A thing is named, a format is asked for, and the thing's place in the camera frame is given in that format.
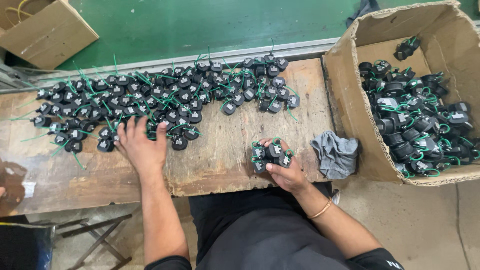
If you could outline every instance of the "gray rag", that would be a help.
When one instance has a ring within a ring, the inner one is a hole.
[[[370,12],[379,11],[380,7],[376,0],[361,0],[360,2],[360,9],[357,12],[353,13],[351,17],[347,19],[347,28],[352,25],[353,21],[358,17],[362,17],[363,15],[367,15]]]
[[[342,139],[328,130],[310,141],[310,145],[318,150],[320,171],[327,179],[345,179],[355,171],[357,139]]]

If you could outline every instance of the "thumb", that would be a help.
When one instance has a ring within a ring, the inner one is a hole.
[[[281,175],[287,179],[290,179],[290,172],[283,168],[282,166],[278,166],[276,164],[273,164],[273,163],[268,163],[267,164],[267,171],[271,172],[271,173],[274,173],[274,174],[278,174],[278,175]]]
[[[156,141],[161,146],[167,145],[167,124],[162,122],[156,127]]]

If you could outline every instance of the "wooden workbench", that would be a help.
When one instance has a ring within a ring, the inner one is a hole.
[[[164,174],[172,195],[195,196],[272,186],[274,182],[268,173],[253,173],[250,144],[275,136],[289,144],[309,181],[326,181],[318,171],[318,158],[310,146],[310,140],[317,135],[334,129],[320,59],[291,62],[280,76],[300,95],[300,107],[292,110],[299,121],[293,120],[286,110],[261,113],[257,102],[244,103],[231,116],[219,112],[222,102],[208,104],[202,111],[203,121],[196,125],[205,136],[189,142],[184,151],[168,147]],[[44,101],[17,109],[35,96],[34,92],[0,96],[0,118],[15,118],[37,109]],[[77,155],[85,171],[64,150],[51,158],[58,148],[49,143],[53,136],[20,142],[47,131],[36,129],[29,121],[0,123],[0,186],[7,189],[6,197],[0,200],[0,216],[140,200],[133,167],[117,150],[99,152],[95,137],[88,137],[83,152]]]

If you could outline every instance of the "green painted floor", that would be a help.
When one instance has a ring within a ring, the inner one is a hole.
[[[428,0],[379,0],[382,9]],[[477,0],[462,10],[480,18]],[[59,70],[340,37],[359,0],[70,0],[100,35]]]

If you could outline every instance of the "gold bracelet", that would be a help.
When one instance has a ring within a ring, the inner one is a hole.
[[[318,212],[318,214],[314,215],[314,216],[310,216],[308,217],[308,219],[312,220],[314,218],[317,218],[319,217],[321,214],[325,213],[325,211],[327,211],[327,209],[330,207],[330,205],[332,204],[332,198],[331,197],[328,197],[328,203],[327,205],[322,209],[322,211]]]

